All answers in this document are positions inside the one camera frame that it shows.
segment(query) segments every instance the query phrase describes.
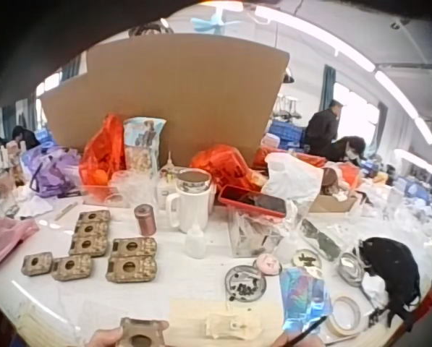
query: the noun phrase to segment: pink cloth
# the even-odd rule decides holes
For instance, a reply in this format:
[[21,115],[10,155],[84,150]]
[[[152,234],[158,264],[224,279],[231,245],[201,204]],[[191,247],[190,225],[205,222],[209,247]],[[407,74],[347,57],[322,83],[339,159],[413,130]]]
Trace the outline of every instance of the pink cloth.
[[0,218],[0,262],[15,248],[20,240],[24,241],[39,230],[33,219],[23,221]]

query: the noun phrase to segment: cardboard box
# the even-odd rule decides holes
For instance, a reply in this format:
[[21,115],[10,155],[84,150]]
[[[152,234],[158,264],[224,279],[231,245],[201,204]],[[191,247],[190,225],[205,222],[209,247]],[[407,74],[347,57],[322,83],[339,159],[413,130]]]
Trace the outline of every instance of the cardboard box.
[[42,94],[54,139],[83,150],[114,112],[166,119],[160,162],[187,166],[224,143],[253,161],[289,54],[219,35],[145,35],[92,47],[87,74]]
[[348,197],[345,201],[338,201],[329,195],[318,195],[309,209],[309,213],[345,213],[349,212],[359,199]]

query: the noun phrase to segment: small metal can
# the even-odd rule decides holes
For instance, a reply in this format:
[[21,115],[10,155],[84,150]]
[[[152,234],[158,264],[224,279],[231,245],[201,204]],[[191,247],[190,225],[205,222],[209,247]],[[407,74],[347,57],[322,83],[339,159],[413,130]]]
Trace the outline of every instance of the small metal can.
[[148,204],[138,205],[134,209],[135,218],[137,219],[138,228],[142,236],[152,236],[156,232],[155,215],[153,206]]

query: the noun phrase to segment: red phone case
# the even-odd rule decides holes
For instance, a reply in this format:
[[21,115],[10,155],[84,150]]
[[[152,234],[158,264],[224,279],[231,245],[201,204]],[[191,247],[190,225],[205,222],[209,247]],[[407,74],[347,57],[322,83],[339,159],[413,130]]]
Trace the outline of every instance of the red phone case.
[[286,217],[286,215],[287,215],[286,213],[282,213],[282,212],[275,211],[275,210],[269,210],[267,208],[262,208],[262,207],[258,207],[258,206],[252,206],[249,204],[245,204],[244,202],[234,201],[234,200],[230,200],[230,199],[226,199],[226,198],[222,197],[222,194],[224,193],[225,189],[229,188],[229,187],[234,187],[234,188],[237,188],[240,190],[244,190],[246,192],[249,192],[249,193],[255,194],[255,195],[266,195],[266,194],[262,194],[260,192],[254,192],[252,190],[243,189],[243,188],[236,187],[236,186],[225,186],[219,194],[219,198],[218,198],[219,202],[221,202],[225,205],[228,205],[228,206],[234,206],[234,207],[239,208],[241,210],[246,210],[248,212],[263,213],[264,215],[271,215],[272,217],[278,217],[278,218],[285,218]]

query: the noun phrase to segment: orange plastic bag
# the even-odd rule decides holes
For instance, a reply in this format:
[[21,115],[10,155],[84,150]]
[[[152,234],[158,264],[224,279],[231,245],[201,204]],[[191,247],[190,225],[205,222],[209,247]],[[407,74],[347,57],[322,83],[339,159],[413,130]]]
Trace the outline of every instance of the orange plastic bag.
[[85,146],[79,164],[84,185],[106,186],[113,173],[125,170],[124,127],[114,113],[108,113],[100,132]]
[[[261,146],[256,151],[253,161],[253,168],[256,170],[263,170],[267,168],[266,156],[269,153],[287,153],[286,150],[280,150],[279,148],[272,148],[267,146]],[[325,165],[326,159],[323,157],[317,157],[315,155],[309,155],[304,153],[293,153],[293,155],[299,160],[305,161],[306,163],[321,168]]]
[[350,185],[351,190],[357,189],[363,183],[360,169],[351,163],[342,163],[338,167],[343,173],[343,179]]
[[218,190],[227,184],[259,191],[256,175],[248,168],[237,148],[215,145],[197,153],[190,163],[191,168],[200,168],[212,175]]

